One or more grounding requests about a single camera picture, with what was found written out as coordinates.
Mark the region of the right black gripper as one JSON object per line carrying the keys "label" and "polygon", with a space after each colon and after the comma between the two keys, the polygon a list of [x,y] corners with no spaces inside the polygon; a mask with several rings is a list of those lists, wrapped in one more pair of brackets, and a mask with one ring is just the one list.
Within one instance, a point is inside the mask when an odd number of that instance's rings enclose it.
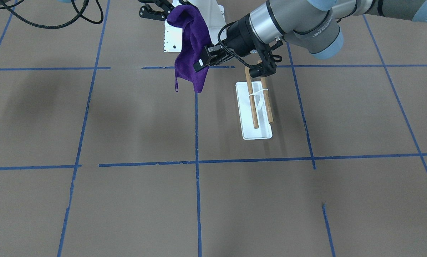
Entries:
{"label": "right black gripper", "polygon": [[[144,4],[140,7],[139,16],[151,20],[165,21],[174,7],[168,0],[139,0],[139,2]],[[150,4],[156,5],[161,10],[153,9]]]}

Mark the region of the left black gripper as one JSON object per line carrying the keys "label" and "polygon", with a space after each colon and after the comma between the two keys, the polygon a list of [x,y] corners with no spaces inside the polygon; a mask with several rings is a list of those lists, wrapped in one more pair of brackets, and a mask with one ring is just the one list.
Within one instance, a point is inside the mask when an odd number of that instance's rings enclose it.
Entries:
{"label": "left black gripper", "polygon": [[256,51],[253,38],[258,39],[251,26],[250,16],[223,26],[219,32],[219,44],[208,44],[201,50],[199,60],[193,64],[195,72],[200,72],[206,67],[219,66],[234,59],[224,47],[239,57],[246,57]]}

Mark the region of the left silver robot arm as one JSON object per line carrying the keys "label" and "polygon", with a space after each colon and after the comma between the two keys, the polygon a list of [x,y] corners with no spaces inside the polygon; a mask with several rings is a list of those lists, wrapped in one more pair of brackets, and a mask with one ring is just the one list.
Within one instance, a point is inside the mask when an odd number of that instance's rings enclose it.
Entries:
{"label": "left silver robot arm", "polygon": [[284,42],[325,60],[343,46],[338,21],[363,14],[427,22],[427,0],[267,0],[223,26],[218,43],[204,46],[193,67],[199,72],[235,58],[249,67],[253,78],[267,77],[281,61],[272,52]]}

